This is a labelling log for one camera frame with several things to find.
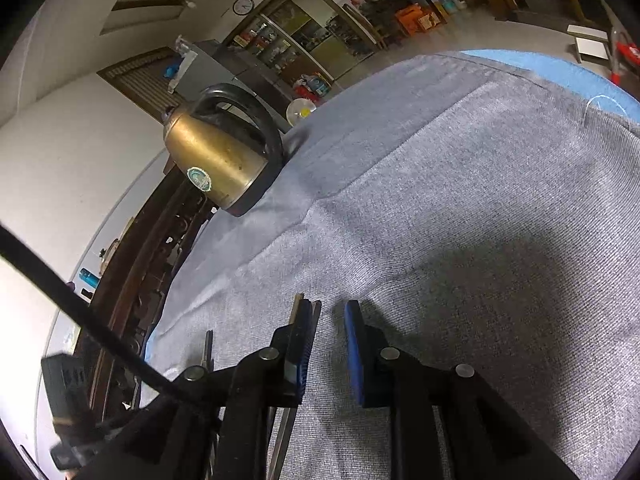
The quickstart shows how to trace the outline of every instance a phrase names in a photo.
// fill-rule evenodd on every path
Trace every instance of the orange box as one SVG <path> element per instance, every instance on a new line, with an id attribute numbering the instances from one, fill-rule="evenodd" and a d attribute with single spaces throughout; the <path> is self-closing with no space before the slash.
<path id="1" fill-rule="evenodd" d="M 424 11 L 419 4 L 410 5 L 396 12 L 396 19 L 400 22 L 400 24 L 404 27 L 404 30 L 406 30 L 410 36 L 421 32 L 417 22 L 418 19 L 423 16 Z"/>

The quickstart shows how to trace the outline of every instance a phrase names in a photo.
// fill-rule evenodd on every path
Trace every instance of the ceiling beam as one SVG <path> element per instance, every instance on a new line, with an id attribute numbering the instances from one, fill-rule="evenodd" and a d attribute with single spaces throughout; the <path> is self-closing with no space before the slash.
<path id="1" fill-rule="evenodd" d="M 137 9 L 139 7 L 181 7 L 183 5 L 183 0 L 133 0 L 116 2 L 111 10 Z"/>

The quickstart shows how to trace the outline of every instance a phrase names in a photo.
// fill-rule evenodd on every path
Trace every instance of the black kettle handle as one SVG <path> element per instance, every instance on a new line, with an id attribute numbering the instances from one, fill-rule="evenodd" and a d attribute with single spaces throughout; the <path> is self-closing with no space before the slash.
<path id="1" fill-rule="evenodd" d="M 264 138 L 265 152 L 269 162 L 283 164 L 284 148 L 280 131 L 260 101 L 244 88 L 231 83 L 218 83 L 205 88 L 191 106 L 193 114 L 211 113 L 220 103 L 240 108 L 255 123 Z"/>

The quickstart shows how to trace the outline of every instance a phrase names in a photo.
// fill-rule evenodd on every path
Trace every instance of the kettle base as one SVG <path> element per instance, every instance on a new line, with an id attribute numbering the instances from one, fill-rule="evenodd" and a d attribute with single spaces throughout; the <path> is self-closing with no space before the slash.
<path id="1" fill-rule="evenodd" d="M 268 162 L 251 186 L 242 193 L 238 200 L 233 202 L 232 205 L 225 210 L 233 216 L 242 216 L 262 198 L 264 193 L 271 187 L 271 184 L 274 183 L 281 170 L 282 166 L 280 164 Z"/>

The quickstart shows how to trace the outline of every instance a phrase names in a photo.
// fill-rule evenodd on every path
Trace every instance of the gray fabric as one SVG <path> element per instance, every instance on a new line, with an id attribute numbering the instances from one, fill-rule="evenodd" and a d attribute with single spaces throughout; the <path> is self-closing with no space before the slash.
<path id="1" fill-rule="evenodd" d="M 640 125 L 462 54 L 397 64 L 287 135 L 244 217 L 214 216 L 149 361 L 216 368 L 322 300 L 286 479 L 388 478 L 387 410 L 352 400 L 343 305 L 424 364 L 472 364 L 584 480 L 640 438 Z"/>

